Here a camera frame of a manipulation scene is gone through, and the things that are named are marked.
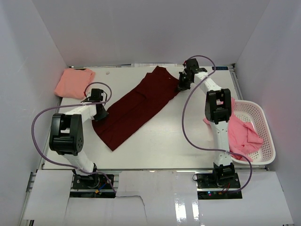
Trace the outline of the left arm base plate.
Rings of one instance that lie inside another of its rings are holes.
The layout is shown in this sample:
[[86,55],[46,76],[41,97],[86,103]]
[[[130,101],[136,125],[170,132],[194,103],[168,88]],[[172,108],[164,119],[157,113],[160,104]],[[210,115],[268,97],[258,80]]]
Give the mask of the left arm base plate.
[[84,176],[84,175],[75,175],[73,179],[72,189],[77,190],[85,190],[85,189],[111,189],[111,186],[109,184],[109,181],[114,183],[114,175],[113,174],[107,174],[108,179],[102,175],[90,175],[90,176]]

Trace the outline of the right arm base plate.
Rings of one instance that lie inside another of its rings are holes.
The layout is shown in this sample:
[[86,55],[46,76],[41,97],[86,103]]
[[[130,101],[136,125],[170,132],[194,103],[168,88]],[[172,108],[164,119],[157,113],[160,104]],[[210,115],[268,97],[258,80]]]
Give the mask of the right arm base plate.
[[199,189],[211,189],[217,188],[221,190],[238,189],[240,188],[240,181],[237,173],[234,177],[228,179],[217,180],[213,173],[195,173],[192,176],[192,180],[197,183]]

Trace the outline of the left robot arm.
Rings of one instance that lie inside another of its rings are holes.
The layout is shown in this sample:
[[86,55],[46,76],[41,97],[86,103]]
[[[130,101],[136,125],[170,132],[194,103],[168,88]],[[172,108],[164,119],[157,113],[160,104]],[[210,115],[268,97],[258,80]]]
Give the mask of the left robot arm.
[[50,149],[67,159],[77,171],[87,172],[83,182],[90,188],[99,184],[99,176],[94,173],[96,165],[83,151],[83,124],[108,116],[104,104],[100,104],[103,100],[107,100],[107,94],[102,89],[92,89],[91,95],[83,100],[83,105],[66,113],[55,113],[51,122]]

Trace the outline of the dark red t shirt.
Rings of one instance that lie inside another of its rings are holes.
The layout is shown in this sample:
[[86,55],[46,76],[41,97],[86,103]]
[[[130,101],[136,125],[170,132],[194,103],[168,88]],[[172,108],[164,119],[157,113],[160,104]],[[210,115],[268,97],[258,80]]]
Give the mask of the dark red t shirt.
[[108,108],[107,117],[92,121],[95,133],[111,151],[115,151],[179,93],[176,90],[178,82],[166,68],[157,66]]

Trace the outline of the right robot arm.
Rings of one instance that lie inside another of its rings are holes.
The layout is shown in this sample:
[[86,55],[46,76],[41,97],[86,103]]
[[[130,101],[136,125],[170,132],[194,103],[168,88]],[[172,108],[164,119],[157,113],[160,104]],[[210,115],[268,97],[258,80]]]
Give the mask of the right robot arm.
[[[235,167],[230,156],[228,126],[232,115],[231,92],[218,86],[210,76],[216,72],[213,64],[213,71],[208,73],[206,69],[198,65],[198,56],[191,56],[183,63],[184,70],[179,72],[179,82],[176,91],[186,91],[190,85],[199,80],[195,88],[189,94],[182,111],[182,132],[188,143],[194,148],[202,151],[215,152],[213,162],[212,181],[216,187],[222,188],[235,176]],[[197,88],[201,88],[206,94],[205,117],[209,121],[214,138],[214,148],[203,148],[193,144],[186,135],[184,128],[184,116],[188,101]]]

